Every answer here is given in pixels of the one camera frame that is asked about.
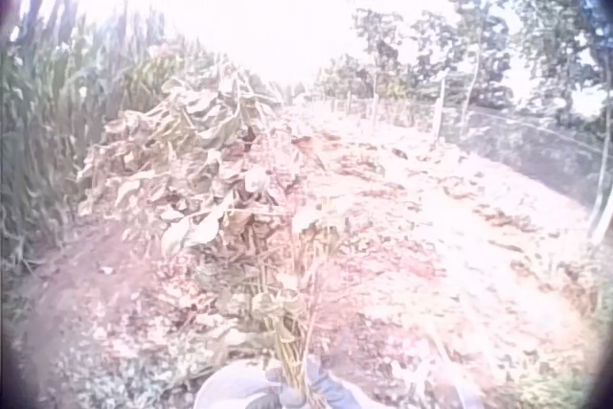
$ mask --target glove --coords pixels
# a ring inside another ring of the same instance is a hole
[[[304,397],[291,388],[283,379],[281,368],[274,368],[266,372],[266,378],[276,386],[271,387],[270,395],[265,395],[251,401],[246,409],[307,409],[308,404]],[[353,393],[342,383],[334,380],[322,368],[319,360],[310,358],[306,361],[306,383],[319,395],[324,397],[331,409],[360,409],[361,406]]]

